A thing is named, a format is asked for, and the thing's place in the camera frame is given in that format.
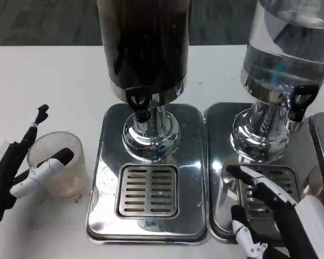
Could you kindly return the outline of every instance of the gray carpet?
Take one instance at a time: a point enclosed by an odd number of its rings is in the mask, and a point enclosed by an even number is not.
[[[246,44],[256,0],[193,0],[191,45]],[[0,0],[0,46],[101,45],[96,0]]]

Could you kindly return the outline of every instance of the drip tray grate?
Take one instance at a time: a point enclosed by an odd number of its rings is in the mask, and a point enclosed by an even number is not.
[[[167,165],[129,165],[121,170],[117,214],[174,217],[178,212],[177,170]]]

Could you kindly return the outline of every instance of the metal grate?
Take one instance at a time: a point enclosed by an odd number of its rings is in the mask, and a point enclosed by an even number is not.
[[[249,168],[267,176],[270,180],[281,186],[296,201],[300,200],[298,186],[296,185],[294,171],[286,166],[247,165]],[[248,186],[240,181],[241,204],[246,209],[248,219],[274,219],[270,209],[264,203],[252,196],[255,187]]]
[[[173,217],[178,212],[177,170],[134,165],[121,171],[117,212],[122,217]]]

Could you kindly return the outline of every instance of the black tap handle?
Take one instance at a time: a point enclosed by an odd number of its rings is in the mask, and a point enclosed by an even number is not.
[[[131,87],[125,90],[128,105],[133,109],[138,122],[146,122],[151,117],[149,105],[151,94],[146,86]]]
[[[294,88],[292,97],[290,98],[291,110],[288,117],[295,122],[301,122],[305,115],[306,109],[318,95],[319,85],[301,85]],[[298,97],[309,96],[298,100]]]

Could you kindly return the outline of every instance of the dark liquid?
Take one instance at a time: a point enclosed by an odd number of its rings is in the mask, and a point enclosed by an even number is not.
[[[187,71],[190,0],[99,0],[109,75],[122,89],[150,94],[176,86]]]

